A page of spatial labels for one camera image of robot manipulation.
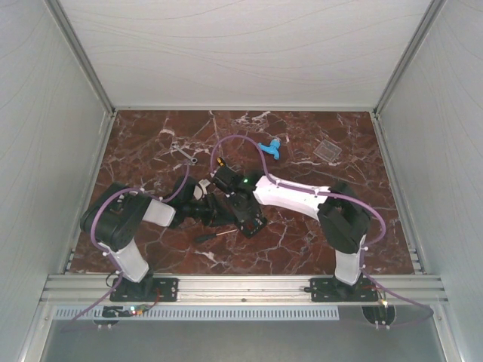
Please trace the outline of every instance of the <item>gray floor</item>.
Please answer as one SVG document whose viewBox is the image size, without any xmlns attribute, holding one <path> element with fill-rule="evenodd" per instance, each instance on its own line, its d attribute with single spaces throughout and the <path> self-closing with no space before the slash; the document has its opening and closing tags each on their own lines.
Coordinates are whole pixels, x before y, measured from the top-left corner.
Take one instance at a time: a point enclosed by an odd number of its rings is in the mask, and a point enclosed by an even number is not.
<svg viewBox="0 0 483 362">
<path fill-rule="evenodd" d="M 417 327 L 376 331 L 361 323 L 360 308 L 341 321 L 122 321 L 111 331 L 62 333 L 55 321 L 42 362 L 442 361 L 432 320 Z M 398 309 L 401 323 L 420 311 Z"/>
</svg>

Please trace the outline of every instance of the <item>black cable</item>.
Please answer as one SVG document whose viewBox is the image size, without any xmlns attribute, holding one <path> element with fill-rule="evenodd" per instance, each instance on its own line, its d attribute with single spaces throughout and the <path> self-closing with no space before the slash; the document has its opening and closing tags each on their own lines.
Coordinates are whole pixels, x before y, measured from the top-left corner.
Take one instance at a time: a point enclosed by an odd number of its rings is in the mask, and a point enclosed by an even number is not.
<svg viewBox="0 0 483 362">
<path fill-rule="evenodd" d="M 383 298 L 383 295 L 380 293 L 380 291 L 379 291 L 379 290 L 378 290 L 376 287 L 375 287 L 374 289 L 377 291 L 377 295 L 379 296 L 379 299 L 380 299 L 380 300 L 385 300 L 385 299 Z"/>
<path fill-rule="evenodd" d="M 109 284 L 107 283 L 107 281 L 109 280 L 109 278 L 111 278 L 111 277 L 112 277 L 112 276 L 115 274 L 115 272 L 116 272 L 116 270 L 115 270 L 115 271 L 111 271 L 111 273 L 110 273 L 109 275 L 107 275 L 107 276 L 106 276 L 106 286 L 107 286 L 108 288 L 112 288 L 112 285 L 113 285 L 113 284 L 109 285 Z"/>
</svg>

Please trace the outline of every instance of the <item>ventilation grille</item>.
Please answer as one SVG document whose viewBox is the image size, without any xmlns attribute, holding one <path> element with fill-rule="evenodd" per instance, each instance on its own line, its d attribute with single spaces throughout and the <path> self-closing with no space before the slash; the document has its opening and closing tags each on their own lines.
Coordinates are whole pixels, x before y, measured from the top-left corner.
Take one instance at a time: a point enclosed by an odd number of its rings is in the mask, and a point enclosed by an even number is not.
<svg viewBox="0 0 483 362">
<path fill-rule="evenodd" d="M 56 320 L 69 320 L 85 307 L 59 306 Z M 115 319 L 103 318 L 103 307 L 96 307 L 79 320 Z M 226 306 L 177 306 L 154 307 L 146 313 L 130 317 L 130 321 L 338 321 L 339 309 L 336 306 L 301 307 L 226 307 Z"/>
</svg>

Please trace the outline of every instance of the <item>clear plastic box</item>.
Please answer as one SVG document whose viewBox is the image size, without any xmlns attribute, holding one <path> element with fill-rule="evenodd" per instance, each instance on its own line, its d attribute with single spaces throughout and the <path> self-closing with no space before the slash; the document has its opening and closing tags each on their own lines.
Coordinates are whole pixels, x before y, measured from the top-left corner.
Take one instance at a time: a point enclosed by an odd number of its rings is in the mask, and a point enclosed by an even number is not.
<svg viewBox="0 0 483 362">
<path fill-rule="evenodd" d="M 330 163 L 333 162 L 341 152 L 342 149 L 339 146 L 334 145 L 330 141 L 323 140 L 315 149 L 314 154 L 322 160 Z"/>
</svg>

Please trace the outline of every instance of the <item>white wall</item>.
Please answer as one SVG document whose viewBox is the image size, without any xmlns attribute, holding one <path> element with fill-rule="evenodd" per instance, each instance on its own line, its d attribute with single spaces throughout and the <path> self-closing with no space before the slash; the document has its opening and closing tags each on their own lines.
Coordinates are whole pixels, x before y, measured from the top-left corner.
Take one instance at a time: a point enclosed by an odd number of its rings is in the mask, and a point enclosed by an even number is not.
<svg viewBox="0 0 483 362">
<path fill-rule="evenodd" d="M 448 0 L 381 115 L 465 361 L 483 355 L 483 3 Z"/>
<path fill-rule="evenodd" d="M 0 0 L 0 360 L 66 257 L 107 121 L 42 0 Z"/>
<path fill-rule="evenodd" d="M 61 0 L 116 106 L 374 107 L 429 0 Z"/>
</svg>

